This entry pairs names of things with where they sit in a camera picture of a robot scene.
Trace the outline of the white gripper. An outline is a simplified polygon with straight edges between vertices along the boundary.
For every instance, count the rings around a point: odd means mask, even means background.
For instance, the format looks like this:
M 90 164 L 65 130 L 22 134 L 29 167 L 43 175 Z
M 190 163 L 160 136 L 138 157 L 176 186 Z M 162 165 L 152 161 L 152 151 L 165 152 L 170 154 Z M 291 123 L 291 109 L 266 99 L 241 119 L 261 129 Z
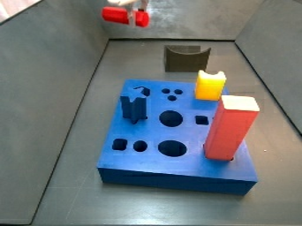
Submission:
M 138 0 L 107 0 L 114 6 L 128 6 L 128 17 L 130 26 L 137 26 L 137 13 L 134 11 L 134 4 Z M 140 10 L 146 11 L 149 0 L 141 0 Z

